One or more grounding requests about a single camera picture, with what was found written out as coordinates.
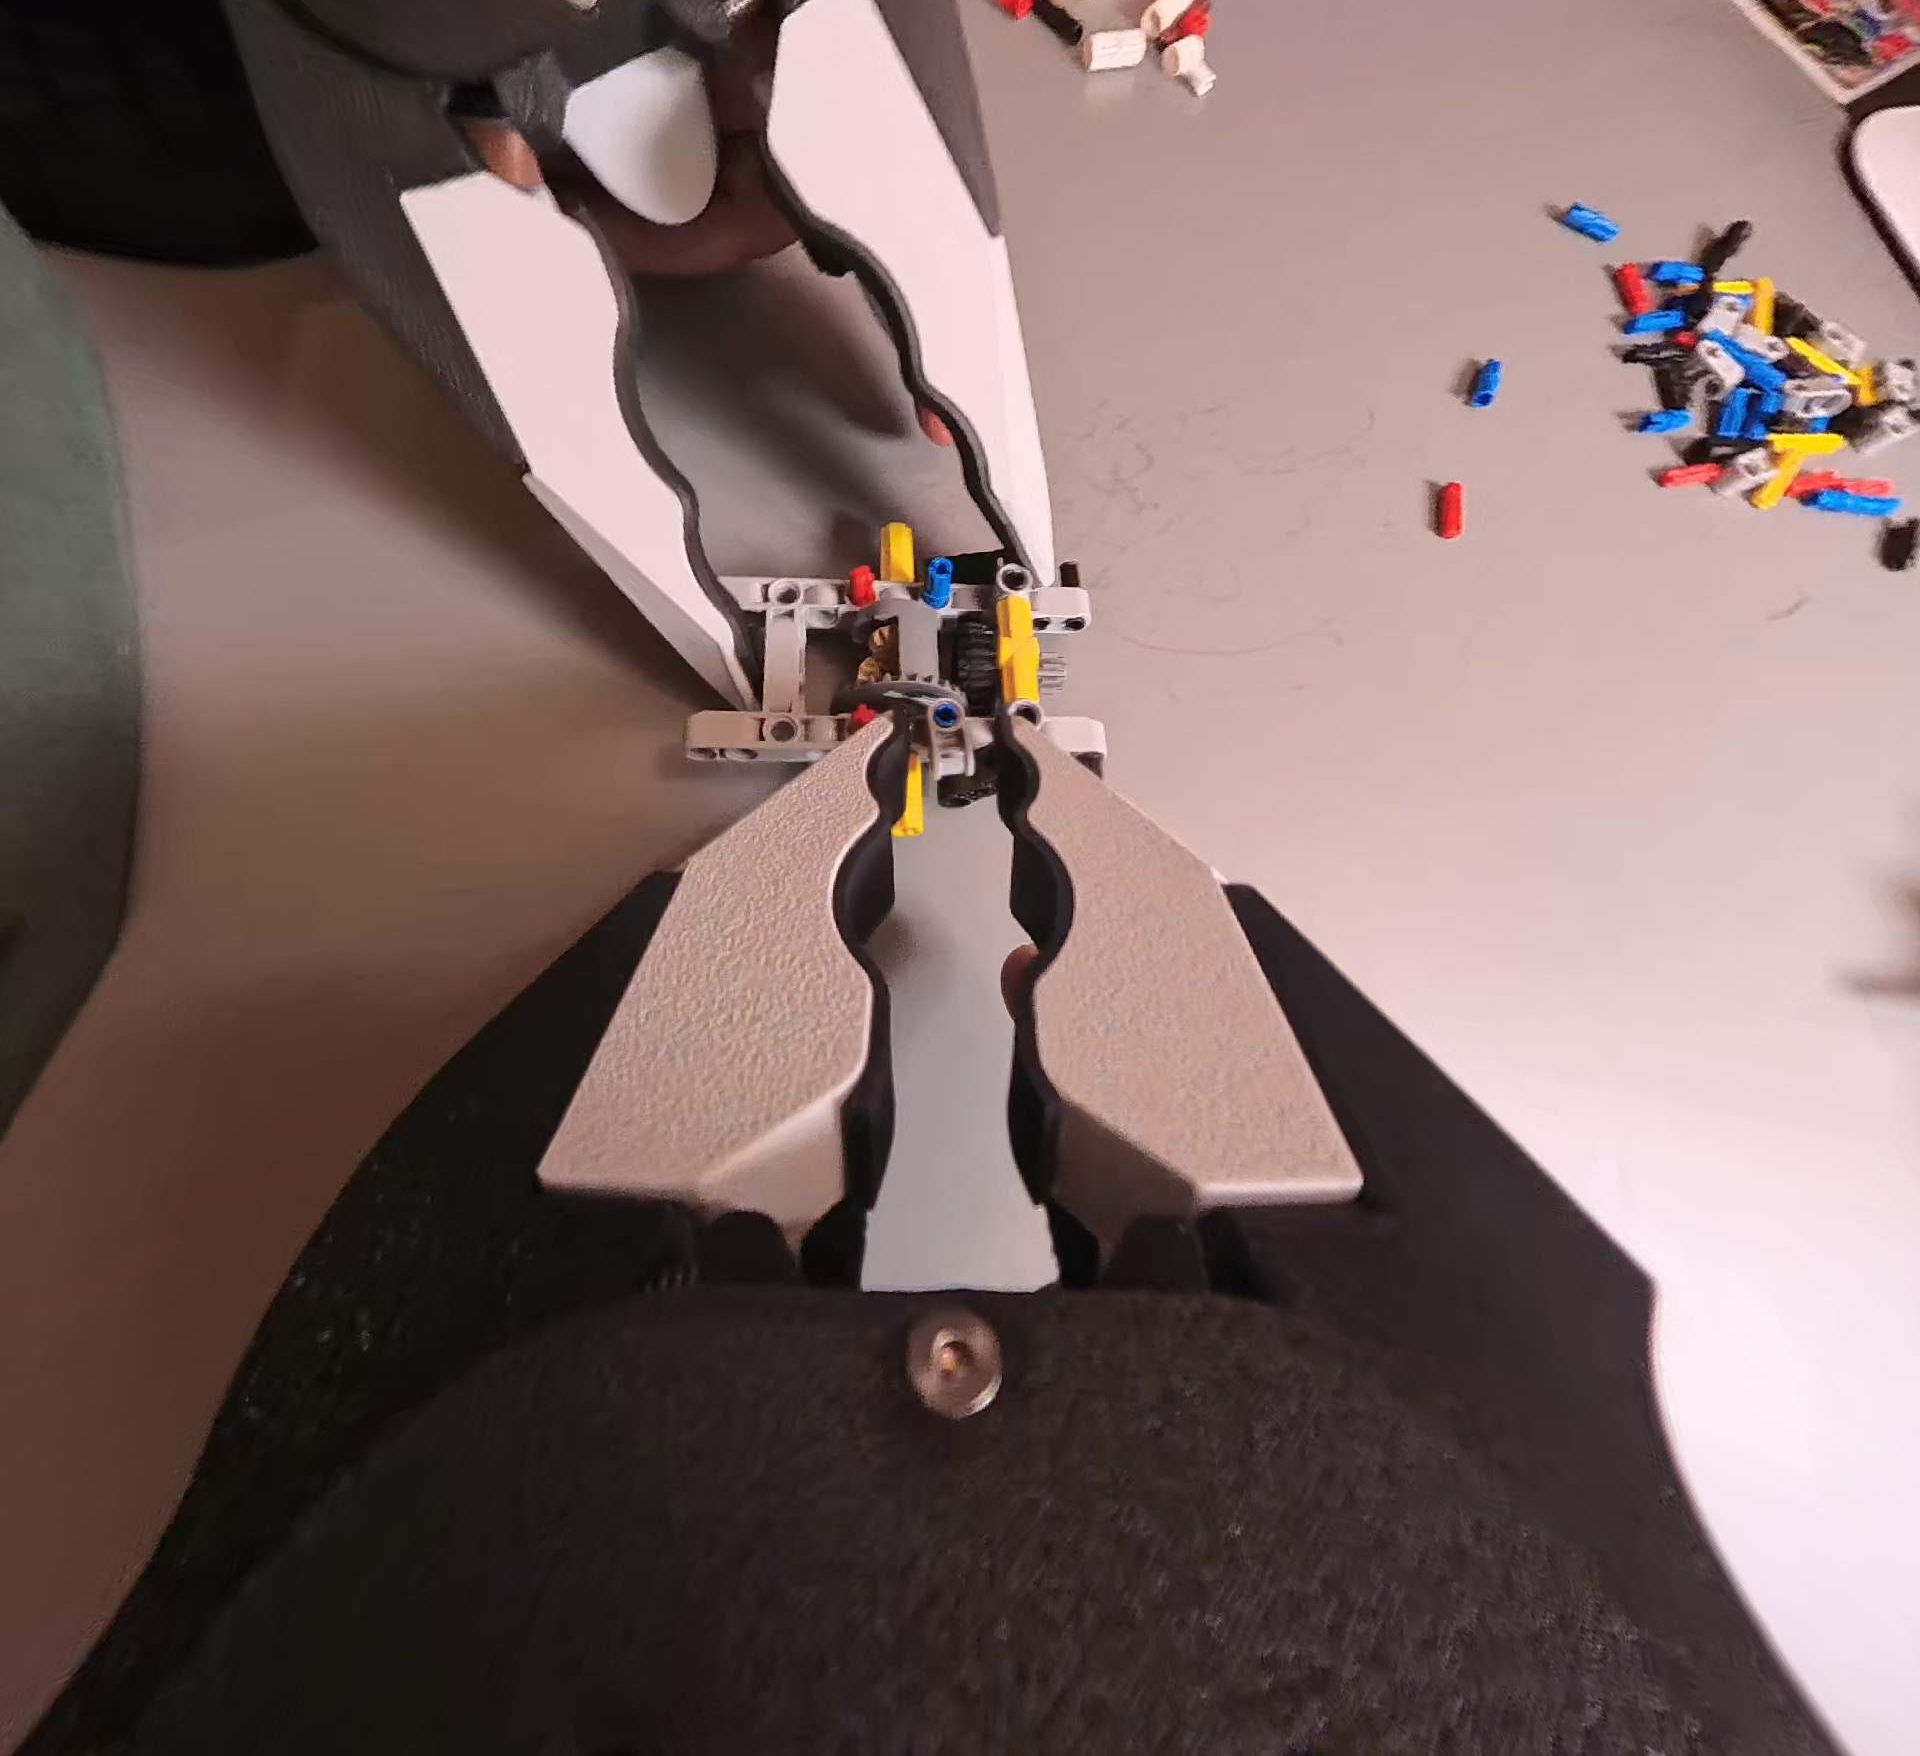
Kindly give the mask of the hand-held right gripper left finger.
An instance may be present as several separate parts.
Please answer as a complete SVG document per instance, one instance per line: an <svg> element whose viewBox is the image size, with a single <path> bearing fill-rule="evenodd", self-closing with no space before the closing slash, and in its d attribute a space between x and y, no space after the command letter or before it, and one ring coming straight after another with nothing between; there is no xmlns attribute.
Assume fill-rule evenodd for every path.
<svg viewBox="0 0 1920 1756"><path fill-rule="evenodd" d="M758 1214L799 1244L871 1212L896 1091L886 977L909 739L871 724L693 853L617 997L540 1185Z"/></svg>

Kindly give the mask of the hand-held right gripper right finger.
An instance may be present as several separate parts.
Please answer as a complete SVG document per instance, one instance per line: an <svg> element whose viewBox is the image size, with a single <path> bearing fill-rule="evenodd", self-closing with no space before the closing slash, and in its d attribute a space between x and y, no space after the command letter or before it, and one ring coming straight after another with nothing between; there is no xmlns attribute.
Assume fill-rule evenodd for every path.
<svg viewBox="0 0 1920 1756"><path fill-rule="evenodd" d="M1095 1249L1141 1221L1351 1204L1364 1172L1212 867L1028 722L999 735L1039 950L1010 1137Z"/></svg>

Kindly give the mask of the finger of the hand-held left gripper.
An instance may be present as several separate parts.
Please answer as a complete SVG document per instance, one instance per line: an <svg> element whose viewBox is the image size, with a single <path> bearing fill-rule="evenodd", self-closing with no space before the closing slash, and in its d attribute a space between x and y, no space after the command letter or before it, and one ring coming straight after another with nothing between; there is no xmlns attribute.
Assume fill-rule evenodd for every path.
<svg viewBox="0 0 1920 1756"><path fill-rule="evenodd" d="M1012 260L879 0L802 0L782 19L765 148L799 228L875 306L914 405L946 425L999 547L1054 579Z"/></svg>
<svg viewBox="0 0 1920 1756"><path fill-rule="evenodd" d="M489 170L410 190L402 209L527 489L725 703L752 706L752 638L700 498L641 411L633 299L597 230Z"/></svg>

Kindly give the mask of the small grey lego differential assembly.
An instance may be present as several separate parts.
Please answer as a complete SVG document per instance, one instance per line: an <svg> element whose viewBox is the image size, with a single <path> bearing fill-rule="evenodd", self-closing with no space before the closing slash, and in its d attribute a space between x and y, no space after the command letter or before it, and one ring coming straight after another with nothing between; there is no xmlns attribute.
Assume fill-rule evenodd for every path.
<svg viewBox="0 0 1920 1756"><path fill-rule="evenodd" d="M930 806L995 798L1004 714L1103 769L1103 724L1064 711L1067 646L1091 625L1077 562L1044 581L1007 550L917 555L894 520L873 564L723 582L758 641L761 688L745 710L687 717L689 759L807 764L896 714L916 759L899 836L919 835Z"/></svg>

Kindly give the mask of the person's left hand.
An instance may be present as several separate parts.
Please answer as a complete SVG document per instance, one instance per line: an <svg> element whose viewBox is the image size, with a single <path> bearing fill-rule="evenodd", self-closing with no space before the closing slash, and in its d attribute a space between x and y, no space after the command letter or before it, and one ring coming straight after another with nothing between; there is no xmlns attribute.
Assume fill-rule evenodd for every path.
<svg viewBox="0 0 1920 1756"><path fill-rule="evenodd" d="M766 183L761 144L778 46L765 12L739 21L732 40L704 65L715 178L700 215L667 226L610 202L597 222L633 279L691 280L774 256L799 235Z"/></svg>

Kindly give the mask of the black mesh office chair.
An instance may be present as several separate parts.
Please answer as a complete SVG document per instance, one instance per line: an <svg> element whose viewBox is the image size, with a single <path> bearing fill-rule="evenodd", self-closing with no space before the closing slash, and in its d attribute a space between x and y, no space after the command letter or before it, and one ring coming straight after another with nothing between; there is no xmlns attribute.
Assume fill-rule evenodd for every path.
<svg viewBox="0 0 1920 1756"><path fill-rule="evenodd" d="M3 195L54 249L232 270L315 248L218 0L3 0Z"/></svg>

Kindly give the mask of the person's green sweatshirt torso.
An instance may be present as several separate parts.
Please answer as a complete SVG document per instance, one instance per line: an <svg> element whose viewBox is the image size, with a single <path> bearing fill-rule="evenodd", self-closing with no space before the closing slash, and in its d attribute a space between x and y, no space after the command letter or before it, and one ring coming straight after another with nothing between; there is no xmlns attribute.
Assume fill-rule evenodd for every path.
<svg viewBox="0 0 1920 1756"><path fill-rule="evenodd" d="M123 928L142 657L99 362L3 217L3 1126Z"/></svg>

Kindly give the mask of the pile of blue yellow pins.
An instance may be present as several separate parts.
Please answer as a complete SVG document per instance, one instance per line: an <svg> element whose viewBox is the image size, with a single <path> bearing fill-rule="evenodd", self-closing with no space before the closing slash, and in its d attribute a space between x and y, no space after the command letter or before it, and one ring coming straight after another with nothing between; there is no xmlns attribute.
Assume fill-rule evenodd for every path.
<svg viewBox="0 0 1920 1756"><path fill-rule="evenodd" d="M1914 532L1917 353L1741 275L1751 234L1738 219L1692 251L1607 267L1614 355L1647 385L1623 422L1651 453L1650 485Z"/></svg>

